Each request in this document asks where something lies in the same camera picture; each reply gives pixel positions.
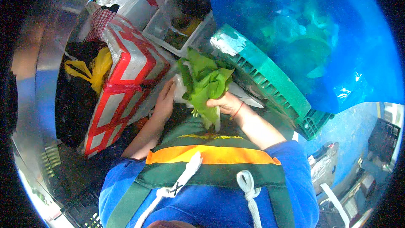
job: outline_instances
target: green plastic crate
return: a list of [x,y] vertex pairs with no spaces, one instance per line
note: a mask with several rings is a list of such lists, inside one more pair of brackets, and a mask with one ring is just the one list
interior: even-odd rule
[[235,68],[234,80],[280,112],[286,123],[306,140],[314,138],[333,114],[311,109],[305,96],[288,76],[251,41],[225,24],[211,38],[217,49],[217,64]]

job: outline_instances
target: yellow plastic bag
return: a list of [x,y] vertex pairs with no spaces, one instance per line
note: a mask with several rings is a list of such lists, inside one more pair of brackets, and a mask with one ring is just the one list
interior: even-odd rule
[[[104,84],[104,75],[106,72],[111,69],[111,66],[113,64],[113,59],[111,57],[110,50],[108,47],[102,48],[97,57],[93,59],[93,62],[90,66],[90,68],[93,71],[93,74],[90,72],[90,70],[87,68],[86,63],[83,61],[78,61],[78,60],[68,60],[65,62],[65,71],[75,77],[80,77],[82,79],[87,80],[92,84],[92,88],[94,91],[96,91],[97,95],[100,95],[101,90],[103,89],[103,84]],[[84,72],[87,76],[79,73],[75,69],[71,68],[71,66],[74,66],[75,68],[81,70]]]

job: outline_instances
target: orange stripe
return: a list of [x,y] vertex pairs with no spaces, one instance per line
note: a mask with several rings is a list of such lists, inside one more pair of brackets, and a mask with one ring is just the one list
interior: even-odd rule
[[271,158],[260,150],[239,147],[218,147],[208,145],[172,146],[156,152],[149,151],[146,164],[189,162],[191,157],[200,151],[203,164],[276,164],[281,165],[276,158]]

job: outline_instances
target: blue plastic bag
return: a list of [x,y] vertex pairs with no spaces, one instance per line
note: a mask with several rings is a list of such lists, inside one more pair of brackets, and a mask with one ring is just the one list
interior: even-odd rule
[[362,102],[404,103],[402,72],[375,0],[211,0],[264,51],[312,108],[338,113]]

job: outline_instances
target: red checkered cloth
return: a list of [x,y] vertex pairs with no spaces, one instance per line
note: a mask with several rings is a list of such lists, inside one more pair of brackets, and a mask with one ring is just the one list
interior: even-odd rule
[[91,30],[86,36],[86,41],[101,40],[101,35],[107,24],[114,18],[117,13],[111,12],[109,9],[97,9],[92,15]]

